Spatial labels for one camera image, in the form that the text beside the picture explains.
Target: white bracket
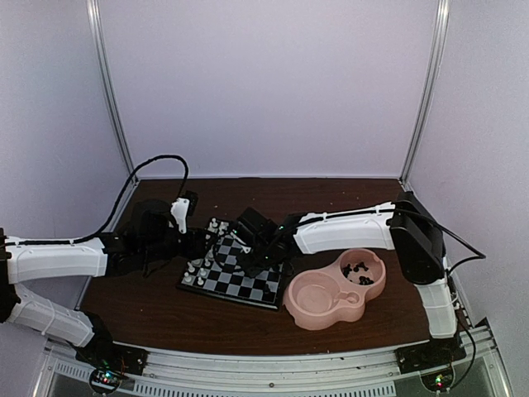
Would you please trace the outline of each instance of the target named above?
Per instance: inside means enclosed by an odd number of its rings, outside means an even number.
[[[171,206],[171,215],[179,225],[179,232],[185,234],[188,231],[185,218],[188,216],[189,200],[187,198],[177,198],[177,200]]]

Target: pink bowl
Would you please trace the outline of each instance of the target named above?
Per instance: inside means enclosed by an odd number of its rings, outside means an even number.
[[[364,262],[365,268],[344,276],[344,268],[350,265],[354,269],[360,262]],[[360,285],[361,276],[374,283]],[[379,296],[385,284],[386,268],[380,258],[369,250],[348,250],[329,266],[297,275],[287,288],[284,305],[296,325],[315,331],[338,321],[359,320],[365,302]]]

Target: aluminum frame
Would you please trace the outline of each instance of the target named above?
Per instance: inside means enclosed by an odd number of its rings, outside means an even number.
[[[117,108],[116,94],[112,85],[110,76],[110,67],[108,66],[107,50],[105,48],[105,40],[103,39],[103,31],[101,24],[101,15],[99,13],[99,1],[87,0],[88,21],[92,31],[93,42],[96,46],[98,54],[99,72],[101,73],[103,92],[105,94],[105,103],[107,104],[108,114],[112,123],[112,130],[116,136],[117,145],[122,155],[125,167],[129,174],[134,170],[134,163],[131,157],[131,151],[126,143],[125,132],[123,131],[122,120],[119,116]]]
[[[419,112],[412,140],[407,151],[404,167],[400,175],[400,182],[405,189],[411,188],[409,178],[412,172],[413,162],[417,156],[417,150],[421,142],[422,134],[427,124],[428,113],[433,99],[434,88],[441,66],[443,52],[445,50],[446,33],[448,31],[448,20],[450,15],[450,0],[439,0],[437,8],[436,24],[431,41],[430,61],[428,62],[427,77],[422,91]]]
[[[486,326],[470,330],[477,346],[476,357],[487,357],[490,380],[498,397],[511,397],[508,380],[496,342]],[[465,332],[461,339],[468,362],[472,344]],[[339,395],[343,390],[358,390],[386,385],[388,382],[417,376],[400,374],[394,354],[398,347],[384,347],[359,352],[305,356],[215,356],[146,348],[149,357],[143,376],[131,376],[134,395],[150,395],[148,390],[171,390],[195,395],[220,394],[230,397],[256,395],[301,396]],[[46,396],[53,374],[85,380],[88,364],[74,359],[74,351],[62,342],[48,341],[46,362],[34,396]]]

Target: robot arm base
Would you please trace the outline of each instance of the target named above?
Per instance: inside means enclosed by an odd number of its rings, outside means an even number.
[[[444,339],[430,339],[417,345],[400,347],[395,351],[401,374],[430,370],[449,365],[466,357],[458,334]]]

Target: black mount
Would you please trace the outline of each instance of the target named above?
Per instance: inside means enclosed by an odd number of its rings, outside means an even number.
[[[14,285],[9,285],[7,260],[11,259],[11,252],[6,251],[6,236],[0,227],[0,323],[5,322],[16,304],[21,300],[15,292]]]
[[[447,366],[466,357],[459,335],[447,339],[430,339],[418,345],[400,347],[395,351],[401,374]]]
[[[94,336],[85,347],[73,347],[77,352],[75,358],[99,370],[142,375],[147,362],[147,351],[137,347],[117,345],[99,316],[84,313],[90,318]]]

